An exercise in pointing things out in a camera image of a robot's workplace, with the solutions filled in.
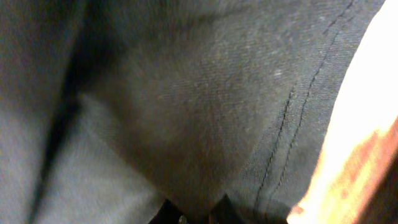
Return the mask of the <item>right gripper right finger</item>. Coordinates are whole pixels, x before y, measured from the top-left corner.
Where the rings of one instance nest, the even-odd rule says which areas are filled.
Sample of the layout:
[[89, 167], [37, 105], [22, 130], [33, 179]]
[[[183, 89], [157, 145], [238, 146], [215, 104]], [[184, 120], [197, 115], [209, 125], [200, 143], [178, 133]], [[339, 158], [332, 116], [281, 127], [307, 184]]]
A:
[[245, 224], [225, 194], [208, 216], [208, 224]]

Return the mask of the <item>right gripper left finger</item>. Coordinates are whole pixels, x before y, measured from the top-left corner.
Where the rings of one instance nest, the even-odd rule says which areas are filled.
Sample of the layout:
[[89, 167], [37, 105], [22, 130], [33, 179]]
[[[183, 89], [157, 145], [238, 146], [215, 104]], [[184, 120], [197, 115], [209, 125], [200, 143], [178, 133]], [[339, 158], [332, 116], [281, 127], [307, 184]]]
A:
[[149, 224], [187, 224], [187, 218], [170, 200], [165, 200]]

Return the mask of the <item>black t-shirt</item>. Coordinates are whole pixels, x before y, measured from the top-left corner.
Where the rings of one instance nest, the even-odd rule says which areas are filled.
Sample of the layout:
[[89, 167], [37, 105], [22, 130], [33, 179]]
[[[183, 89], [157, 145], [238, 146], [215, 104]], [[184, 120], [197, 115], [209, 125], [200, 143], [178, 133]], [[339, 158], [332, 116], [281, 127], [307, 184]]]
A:
[[1, 2], [1, 222], [284, 223], [385, 1]]

